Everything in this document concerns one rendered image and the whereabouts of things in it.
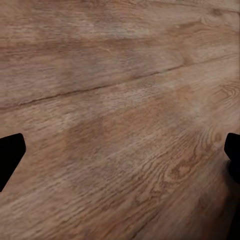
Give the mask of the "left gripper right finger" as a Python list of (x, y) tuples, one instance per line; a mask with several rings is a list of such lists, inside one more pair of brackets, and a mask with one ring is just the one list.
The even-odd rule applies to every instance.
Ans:
[(227, 156), (230, 158), (232, 163), (234, 164), (235, 168), (239, 171), (240, 173), (240, 135), (239, 134), (234, 134), (234, 133), (229, 133), (225, 146), (224, 146), (224, 151), (227, 154)]

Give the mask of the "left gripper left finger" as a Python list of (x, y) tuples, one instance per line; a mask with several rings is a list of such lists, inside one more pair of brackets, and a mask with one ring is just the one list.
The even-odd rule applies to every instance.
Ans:
[(0, 193), (26, 152), (22, 133), (0, 138)]

